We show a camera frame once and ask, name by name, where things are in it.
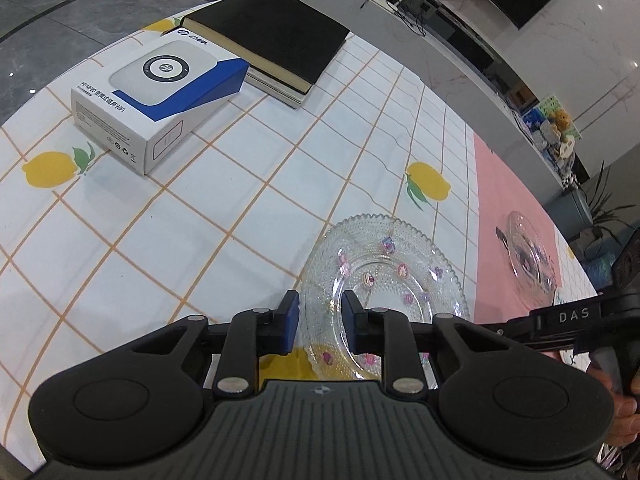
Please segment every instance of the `glass plate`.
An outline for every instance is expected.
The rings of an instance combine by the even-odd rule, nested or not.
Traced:
[[[340,309],[344,290],[362,306],[384,306],[410,321],[431,322],[439,312],[469,319],[460,282],[440,250],[420,231],[387,215],[347,218],[326,232],[305,266],[301,338],[322,380],[380,378],[381,359],[349,352]],[[421,355],[430,388],[436,387]]]
[[[529,308],[552,305],[557,286],[556,274],[538,230],[522,213],[511,211],[507,216],[506,236],[509,260],[523,302]]]

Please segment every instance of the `portable wifi box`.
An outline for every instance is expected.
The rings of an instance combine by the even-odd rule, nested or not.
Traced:
[[[121,56],[71,89],[74,121],[147,174],[240,91],[249,64],[186,28]]]

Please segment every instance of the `notebook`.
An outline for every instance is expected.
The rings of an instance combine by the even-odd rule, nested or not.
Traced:
[[[187,14],[182,26],[301,94],[309,92],[348,33],[300,0],[221,0]]]

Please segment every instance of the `finger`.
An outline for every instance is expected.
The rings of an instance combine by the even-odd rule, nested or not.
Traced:
[[[611,378],[605,372],[593,366],[593,363],[591,363],[587,368],[587,373],[591,377],[594,377],[597,380],[599,380],[607,390],[610,390],[613,388],[613,383],[611,382]]]
[[[631,391],[636,395],[640,394],[640,368],[636,372],[636,375],[631,381]]]
[[[631,444],[633,441],[636,440],[636,437],[638,437],[637,433],[632,433],[632,434],[623,435],[623,436],[608,436],[605,439],[605,442],[613,447],[622,447],[622,446],[626,446],[627,444]]]
[[[640,433],[640,415],[614,418],[609,434],[612,436],[624,436],[632,433]]]
[[[613,397],[613,412],[616,416],[631,416],[638,409],[638,403],[633,397],[625,397],[615,392],[611,393],[611,397]]]

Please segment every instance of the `stack of books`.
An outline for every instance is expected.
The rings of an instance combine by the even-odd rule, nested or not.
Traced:
[[[300,0],[222,0],[187,14],[182,26],[245,59],[246,81],[294,108],[349,32]]]

